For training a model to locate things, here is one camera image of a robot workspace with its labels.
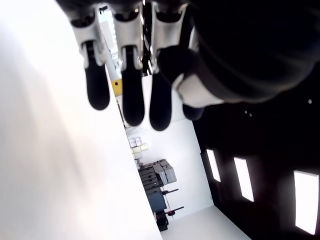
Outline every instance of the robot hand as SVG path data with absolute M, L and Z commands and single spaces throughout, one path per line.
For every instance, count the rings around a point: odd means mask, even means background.
M 109 104 L 104 44 L 95 4 L 101 0 L 57 0 L 70 19 L 84 57 L 90 104 Z M 105 0 L 113 9 L 122 64 L 123 115 L 132 125 L 145 116 L 142 90 L 141 0 Z M 178 46 L 189 4 L 194 30 L 189 48 Z M 154 0 L 152 2 L 152 93 L 150 123 L 158 131 L 171 120 L 175 89 L 190 120 L 204 107 L 259 103 L 304 80 L 320 60 L 319 5 L 268 0 Z

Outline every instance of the black glove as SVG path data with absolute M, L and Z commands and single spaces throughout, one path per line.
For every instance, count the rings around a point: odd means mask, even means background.
M 172 46 L 158 56 L 188 119 L 200 118 L 207 105 L 271 99 L 298 85 L 320 59 L 320 1 L 193 2 L 198 49 Z M 166 116 L 150 120 L 162 129 L 168 124 Z

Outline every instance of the gray machine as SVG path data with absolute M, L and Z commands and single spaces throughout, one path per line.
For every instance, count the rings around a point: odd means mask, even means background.
M 163 187 L 164 185 L 177 181 L 174 168 L 168 163 L 167 160 L 162 159 L 160 161 L 143 165 L 139 170 L 139 175 L 151 210 L 153 213 L 155 213 L 156 224 L 159 230 L 167 230 L 169 224 L 167 215 L 173 216 L 176 214 L 177 210 L 184 208 L 182 206 L 177 209 L 165 212 L 165 209 L 167 209 L 167 204 L 164 196 L 179 190 L 161 190 L 161 187 Z

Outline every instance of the white wall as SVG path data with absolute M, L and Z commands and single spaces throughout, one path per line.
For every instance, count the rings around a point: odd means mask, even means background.
M 160 240 L 116 100 L 90 107 L 57 4 L 3 2 L 0 36 L 0 239 Z
M 200 147 L 194 126 L 187 120 L 182 111 L 182 102 L 173 92 L 172 119 L 169 127 L 164 131 L 155 131 L 149 122 L 149 101 L 151 94 L 151 76 L 142 80 L 144 91 L 145 112 L 143 123 L 126 132 L 128 138 L 141 137 L 149 149 L 143 151 L 140 159 L 144 164 L 161 159 L 167 159 L 174 168 L 177 182 L 164 186 L 165 190 L 179 189 L 166 196 L 169 209 L 173 210 L 184 206 L 176 212 L 174 219 L 192 214 L 213 205 L 208 180 L 200 156 Z
M 163 240 L 250 240 L 215 206 L 170 222 Z

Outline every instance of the robotic finger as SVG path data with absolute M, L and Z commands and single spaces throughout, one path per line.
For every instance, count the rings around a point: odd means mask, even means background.
M 110 94 L 105 69 L 106 46 L 94 1 L 58 0 L 72 26 L 79 51 L 84 59 L 88 100 L 96 110 L 109 105 Z
M 151 126 L 157 131 L 163 131 L 169 126 L 172 115 L 171 86 L 159 72 L 157 57 L 161 49 L 179 44 L 186 7 L 187 4 L 180 0 L 152 2 L 153 75 L 149 118 Z

